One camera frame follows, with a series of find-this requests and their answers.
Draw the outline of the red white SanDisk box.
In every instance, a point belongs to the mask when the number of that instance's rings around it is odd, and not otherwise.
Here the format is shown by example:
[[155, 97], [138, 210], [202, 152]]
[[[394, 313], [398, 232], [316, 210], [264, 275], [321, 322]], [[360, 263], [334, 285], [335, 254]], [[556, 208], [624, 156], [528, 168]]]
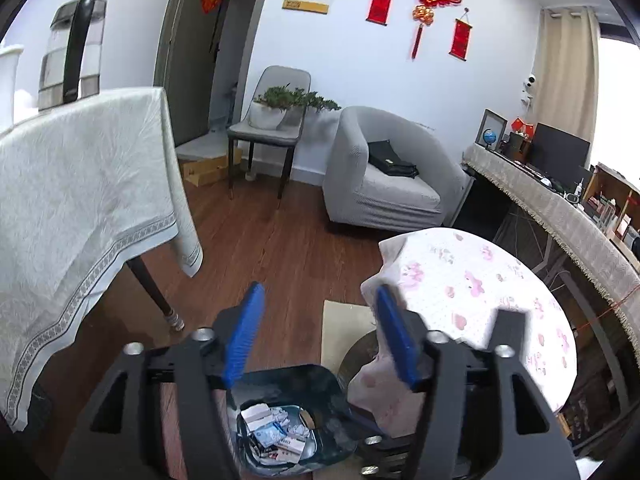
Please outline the red white SanDisk box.
[[302, 455], [306, 446], [306, 440], [296, 436], [285, 436], [276, 443], [276, 447], [280, 450], [295, 455]]

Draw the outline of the black trash bin bag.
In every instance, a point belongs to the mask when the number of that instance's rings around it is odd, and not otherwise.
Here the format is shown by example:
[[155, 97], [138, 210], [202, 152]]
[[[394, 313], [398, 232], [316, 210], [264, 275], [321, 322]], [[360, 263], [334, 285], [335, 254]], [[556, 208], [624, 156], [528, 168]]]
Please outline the black trash bin bag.
[[[253, 406], [280, 406], [290, 414], [288, 436], [306, 440], [302, 455], [262, 448], [243, 413]], [[385, 432], [347, 402], [335, 375], [317, 364], [246, 373], [227, 392], [233, 452], [243, 469], [262, 478], [308, 474], [347, 460], [368, 437]]]

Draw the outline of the pink patterned tablecloth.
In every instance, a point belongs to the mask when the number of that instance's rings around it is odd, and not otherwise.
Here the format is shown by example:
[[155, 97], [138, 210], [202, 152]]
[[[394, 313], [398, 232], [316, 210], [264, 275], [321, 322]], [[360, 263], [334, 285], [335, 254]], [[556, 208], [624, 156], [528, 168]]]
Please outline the pink patterned tablecloth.
[[577, 377], [570, 322], [548, 287], [501, 247], [469, 232], [431, 228], [379, 245], [382, 266], [360, 286], [368, 306], [382, 285], [430, 330], [488, 347], [499, 309], [527, 315], [521, 361], [552, 412], [565, 405]]

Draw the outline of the beige floor mat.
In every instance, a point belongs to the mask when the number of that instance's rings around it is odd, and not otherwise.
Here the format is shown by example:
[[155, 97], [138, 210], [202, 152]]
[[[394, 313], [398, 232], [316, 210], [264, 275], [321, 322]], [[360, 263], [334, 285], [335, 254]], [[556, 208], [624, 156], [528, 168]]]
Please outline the beige floor mat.
[[374, 331], [375, 320], [369, 307], [326, 300], [322, 311], [321, 365], [336, 375], [347, 351]]

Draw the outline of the beige fringed desk cloth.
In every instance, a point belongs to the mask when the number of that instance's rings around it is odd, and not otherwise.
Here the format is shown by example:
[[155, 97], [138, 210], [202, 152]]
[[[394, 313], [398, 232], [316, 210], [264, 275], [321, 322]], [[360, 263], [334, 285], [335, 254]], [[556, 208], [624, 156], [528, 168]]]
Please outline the beige fringed desk cloth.
[[638, 349], [639, 274], [597, 226], [561, 195], [477, 144], [465, 150], [462, 162], [500, 188], [551, 235], [610, 304]]

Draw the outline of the grey green tablecloth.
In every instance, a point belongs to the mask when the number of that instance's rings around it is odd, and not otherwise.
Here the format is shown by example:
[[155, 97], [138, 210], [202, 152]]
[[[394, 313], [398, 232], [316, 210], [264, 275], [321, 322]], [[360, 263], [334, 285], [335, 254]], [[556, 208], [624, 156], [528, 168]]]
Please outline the grey green tablecloth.
[[167, 96], [104, 91], [1, 140], [1, 413], [28, 423], [32, 387], [124, 263], [171, 244], [185, 274], [203, 251]]

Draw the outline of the cardboard box on floor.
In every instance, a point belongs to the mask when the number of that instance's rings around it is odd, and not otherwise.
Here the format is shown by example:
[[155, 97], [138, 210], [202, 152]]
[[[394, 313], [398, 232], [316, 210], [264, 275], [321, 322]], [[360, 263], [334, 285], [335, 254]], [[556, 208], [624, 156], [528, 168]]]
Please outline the cardboard box on floor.
[[227, 155], [200, 160], [179, 160], [179, 165], [183, 180], [197, 188], [227, 180], [229, 177]]

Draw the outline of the black computer monitor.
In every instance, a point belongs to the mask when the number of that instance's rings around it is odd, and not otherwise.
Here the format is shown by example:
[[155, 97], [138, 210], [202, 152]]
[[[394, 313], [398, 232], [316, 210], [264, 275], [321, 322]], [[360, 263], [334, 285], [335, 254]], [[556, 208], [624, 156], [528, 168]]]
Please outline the black computer monitor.
[[527, 165], [538, 170], [564, 191], [573, 191], [582, 180], [590, 143], [540, 122], [527, 154]]

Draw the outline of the small blue globe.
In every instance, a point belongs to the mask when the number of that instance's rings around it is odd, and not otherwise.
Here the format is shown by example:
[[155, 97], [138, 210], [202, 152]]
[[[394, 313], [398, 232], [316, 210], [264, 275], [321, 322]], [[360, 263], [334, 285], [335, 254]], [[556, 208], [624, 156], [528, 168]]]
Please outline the small blue globe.
[[491, 129], [485, 129], [482, 134], [482, 139], [485, 148], [487, 148], [489, 151], [493, 151], [495, 149], [495, 145], [498, 140], [498, 136], [496, 135], [495, 131], [492, 131]]

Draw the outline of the white potted green plant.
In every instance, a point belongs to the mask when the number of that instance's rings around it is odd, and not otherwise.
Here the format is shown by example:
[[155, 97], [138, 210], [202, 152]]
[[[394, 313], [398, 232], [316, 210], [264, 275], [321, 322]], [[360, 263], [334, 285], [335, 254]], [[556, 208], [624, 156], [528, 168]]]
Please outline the white potted green plant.
[[320, 96], [318, 92], [275, 86], [254, 97], [248, 111], [248, 123], [253, 128], [274, 130], [284, 121], [289, 110], [308, 107], [317, 112], [337, 112], [341, 109], [337, 102]]

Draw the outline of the beige curtain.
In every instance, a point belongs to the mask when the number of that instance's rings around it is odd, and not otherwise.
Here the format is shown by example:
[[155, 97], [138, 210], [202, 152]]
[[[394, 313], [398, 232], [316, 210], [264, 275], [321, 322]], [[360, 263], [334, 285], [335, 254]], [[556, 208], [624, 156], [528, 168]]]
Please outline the beige curtain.
[[600, 25], [589, 6], [544, 9], [530, 118], [592, 142], [599, 93]]

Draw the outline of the grey dining chair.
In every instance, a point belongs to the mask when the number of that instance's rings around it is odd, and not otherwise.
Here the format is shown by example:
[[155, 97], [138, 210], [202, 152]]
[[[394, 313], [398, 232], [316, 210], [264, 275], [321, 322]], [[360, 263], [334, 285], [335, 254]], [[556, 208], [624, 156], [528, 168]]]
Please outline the grey dining chair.
[[227, 129], [227, 181], [230, 194], [233, 193], [234, 144], [236, 141], [244, 141], [250, 144], [248, 171], [252, 171], [256, 144], [285, 149], [278, 187], [278, 200], [282, 200], [291, 177], [295, 149], [303, 133], [307, 110], [303, 97], [310, 86], [311, 76], [306, 70], [271, 65], [262, 72], [244, 118]]

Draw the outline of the dark grey door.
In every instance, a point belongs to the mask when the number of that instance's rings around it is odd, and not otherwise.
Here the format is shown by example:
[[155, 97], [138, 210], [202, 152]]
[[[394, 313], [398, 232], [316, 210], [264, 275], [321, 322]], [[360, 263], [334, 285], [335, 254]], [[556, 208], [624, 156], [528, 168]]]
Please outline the dark grey door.
[[256, 0], [168, 0], [154, 70], [180, 146], [232, 116]]

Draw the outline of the red couplet scroll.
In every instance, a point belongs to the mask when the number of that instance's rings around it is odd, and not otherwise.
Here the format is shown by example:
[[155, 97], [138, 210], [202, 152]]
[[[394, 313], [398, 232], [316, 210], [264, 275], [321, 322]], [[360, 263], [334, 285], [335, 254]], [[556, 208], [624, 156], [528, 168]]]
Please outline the red couplet scroll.
[[469, 21], [469, 9], [465, 8], [460, 18], [456, 19], [454, 24], [454, 36], [452, 37], [451, 48], [449, 54], [460, 61], [466, 60], [469, 50], [469, 42], [471, 38], [472, 25]]
[[386, 26], [392, 0], [371, 0], [366, 21]]

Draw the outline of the picture frame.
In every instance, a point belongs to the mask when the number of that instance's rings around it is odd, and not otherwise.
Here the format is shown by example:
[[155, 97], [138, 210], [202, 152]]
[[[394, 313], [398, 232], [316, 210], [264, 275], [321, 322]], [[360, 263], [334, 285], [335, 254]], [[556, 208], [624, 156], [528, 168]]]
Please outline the picture frame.
[[480, 146], [486, 148], [486, 150], [495, 151], [495, 149], [498, 148], [499, 141], [506, 132], [507, 124], [508, 121], [506, 118], [486, 108], [483, 118], [480, 121], [480, 128], [478, 128], [475, 143], [480, 144]]

